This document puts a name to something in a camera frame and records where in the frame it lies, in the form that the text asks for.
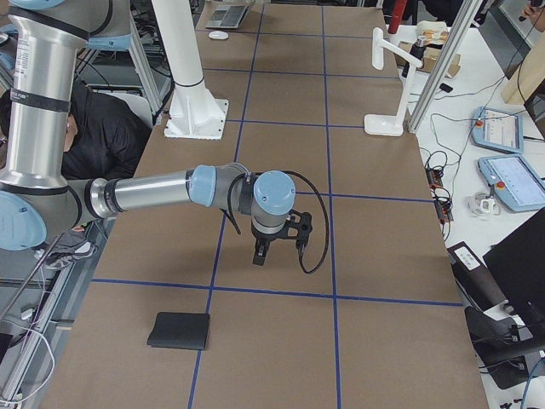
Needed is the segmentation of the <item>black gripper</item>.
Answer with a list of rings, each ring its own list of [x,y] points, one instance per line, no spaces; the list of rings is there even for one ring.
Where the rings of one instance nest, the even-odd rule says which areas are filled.
[[[275,233],[263,233],[255,227],[251,228],[251,232],[255,238],[255,252],[252,263],[255,265],[263,265],[267,259],[270,244],[276,239],[281,239],[283,233],[281,230]]]

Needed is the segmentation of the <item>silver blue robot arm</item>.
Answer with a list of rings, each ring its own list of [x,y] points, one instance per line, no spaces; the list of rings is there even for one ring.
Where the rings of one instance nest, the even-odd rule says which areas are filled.
[[[241,164],[199,165],[159,176],[68,181],[61,174],[77,52],[89,40],[130,43],[126,1],[13,1],[18,31],[7,161],[1,171],[1,246],[21,251],[98,218],[194,203],[251,219],[254,263],[295,227],[295,183]]]

